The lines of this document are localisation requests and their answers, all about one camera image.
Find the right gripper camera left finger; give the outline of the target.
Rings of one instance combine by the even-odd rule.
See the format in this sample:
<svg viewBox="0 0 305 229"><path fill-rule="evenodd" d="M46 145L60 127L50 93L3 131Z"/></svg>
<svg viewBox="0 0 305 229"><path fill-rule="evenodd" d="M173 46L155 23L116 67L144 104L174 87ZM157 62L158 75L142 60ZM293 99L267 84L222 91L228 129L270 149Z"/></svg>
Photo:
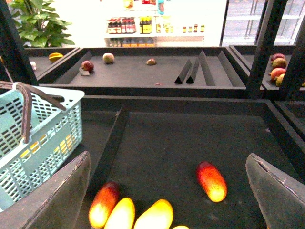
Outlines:
<svg viewBox="0 0 305 229"><path fill-rule="evenodd" d="M91 158L87 151L0 214L2 229L72 229L87 191Z"/></svg>

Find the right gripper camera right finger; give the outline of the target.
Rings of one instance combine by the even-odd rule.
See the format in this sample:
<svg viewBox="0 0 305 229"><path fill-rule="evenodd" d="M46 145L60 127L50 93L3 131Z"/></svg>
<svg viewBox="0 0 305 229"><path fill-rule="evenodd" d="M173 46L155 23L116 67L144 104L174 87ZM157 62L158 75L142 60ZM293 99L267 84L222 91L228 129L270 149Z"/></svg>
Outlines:
<svg viewBox="0 0 305 229"><path fill-rule="evenodd" d="M256 154L246 159L251 190L268 229L305 227L305 185Z"/></svg>

